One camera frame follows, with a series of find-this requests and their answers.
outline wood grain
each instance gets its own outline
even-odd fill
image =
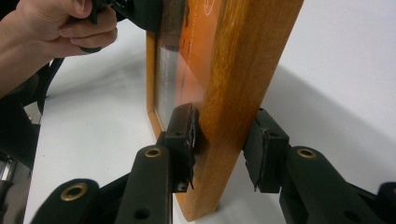
[[[155,47],[156,35],[152,32],[146,33],[146,69],[147,69],[147,108],[148,118],[151,122],[155,136],[161,133],[160,122],[155,113]]]
[[[303,0],[224,1],[200,117],[194,190],[177,196],[188,221],[215,212]]]

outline black clamp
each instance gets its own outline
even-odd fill
[[[177,107],[157,144],[137,152],[131,173],[100,189],[90,179],[62,184],[32,223],[172,223],[172,193],[192,185],[197,119],[193,104]]]
[[[244,147],[255,188],[278,193],[287,223],[396,223],[396,182],[377,195],[348,184],[320,152],[290,147],[289,137],[263,109]]]

